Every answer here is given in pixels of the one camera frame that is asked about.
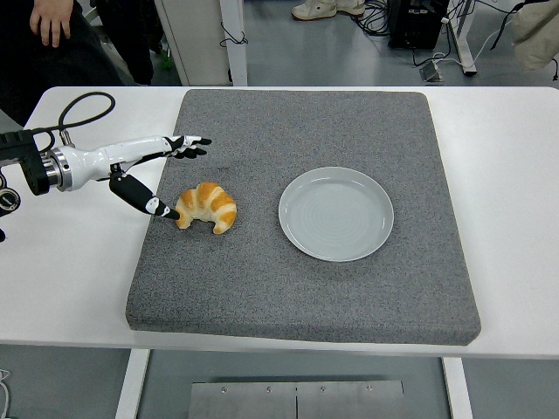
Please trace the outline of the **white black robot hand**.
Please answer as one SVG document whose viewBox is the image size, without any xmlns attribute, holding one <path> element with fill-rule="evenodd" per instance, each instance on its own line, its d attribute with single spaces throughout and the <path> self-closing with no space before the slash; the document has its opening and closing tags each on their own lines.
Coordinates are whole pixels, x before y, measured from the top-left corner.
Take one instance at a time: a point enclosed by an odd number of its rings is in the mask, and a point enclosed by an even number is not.
<svg viewBox="0 0 559 419">
<path fill-rule="evenodd" d="M 65 174 L 62 175 L 59 190 L 74 191 L 89 181 L 107 180 L 110 190 L 133 208 L 145 214 L 176 220 L 178 212 L 127 171 L 157 158 L 195 159 L 205 155 L 202 147 L 210 144 L 211 140 L 204 137 L 177 135 L 150 136 L 90 151 L 64 146 L 60 153 L 65 160 L 60 167 Z"/>
</svg>

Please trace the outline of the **person's left hand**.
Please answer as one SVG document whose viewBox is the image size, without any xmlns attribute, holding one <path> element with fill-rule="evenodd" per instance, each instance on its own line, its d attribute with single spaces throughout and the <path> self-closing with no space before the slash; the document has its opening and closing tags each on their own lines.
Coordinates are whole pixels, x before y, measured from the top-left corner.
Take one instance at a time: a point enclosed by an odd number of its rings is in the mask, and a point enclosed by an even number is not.
<svg viewBox="0 0 559 419">
<path fill-rule="evenodd" d="M 72 0 L 35 0 L 30 16 L 31 32 L 44 46 L 58 48 L 61 38 L 71 36 Z"/>
</svg>

